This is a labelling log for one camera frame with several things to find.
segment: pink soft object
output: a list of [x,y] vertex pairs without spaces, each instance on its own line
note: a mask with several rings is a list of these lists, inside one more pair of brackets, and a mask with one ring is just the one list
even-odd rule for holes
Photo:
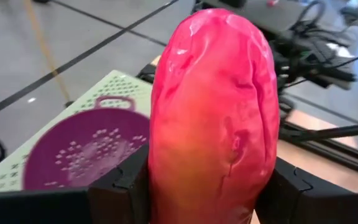
[[261,31],[223,9],[185,19],[153,85],[150,223],[249,223],[274,168],[278,124]]

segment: table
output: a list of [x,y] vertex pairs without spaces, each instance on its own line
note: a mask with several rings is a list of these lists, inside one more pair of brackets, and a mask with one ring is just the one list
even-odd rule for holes
[[[151,64],[158,64],[159,58],[160,57],[157,57]],[[113,70],[0,163],[0,192],[22,190],[21,180],[23,178],[24,164],[27,160],[27,156],[43,133],[59,121],[80,111],[92,109],[94,100],[101,95],[132,97],[136,102],[136,111],[145,116],[150,116],[151,91],[151,84]],[[110,101],[105,102],[104,106],[120,107],[121,104],[116,101]],[[289,117],[289,121],[309,129],[333,127],[332,124],[314,118],[301,111],[295,111]],[[356,145],[356,142],[352,138],[342,138],[337,140],[353,147]],[[358,192],[358,172],[354,170],[350,170],[284,141],[278,142],[277,155],[294,166],[298,166],[322,179],[344,187],[347,190]],[[257,223],[259,223],[259,221],[257,216],[254,215],[252,224]]]
[[[152,85],[149,83],[113,70],[0,163],[0,192],[23,189],[21,180],[27,156],[38,139],[59,121],[80,111],[92,109],[95,99],[102,95],[129,96],[135,99],[135,110],[138,113],[150,116],[151,91]],[[106,101],[103,104],[103,106],[123,107],[123,104],[117,100]]]

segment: colander handle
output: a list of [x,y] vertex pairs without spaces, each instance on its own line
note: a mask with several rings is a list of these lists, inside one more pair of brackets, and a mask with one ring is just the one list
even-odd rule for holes
[[129,103],[129,107],[127,110],[135,111],[135,101],[132,98],[125,97],[125,96],[99,96],[94,104],[95,108],[102,108],[102,101],[103,100],[122,100]]

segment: floor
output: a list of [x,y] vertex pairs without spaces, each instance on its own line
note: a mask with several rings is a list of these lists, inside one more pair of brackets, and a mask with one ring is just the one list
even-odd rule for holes
[[[192,7],[193,0],[34,4],[72,100],[113,69],[137,74],[162,53]],[[351,91],[303,83],[289,93],[300,110],[340,126],[358,123],[358,82]],[[0,140],[9,153],[64,110],[65,103],[39,50],[24,1],[0,0]]]

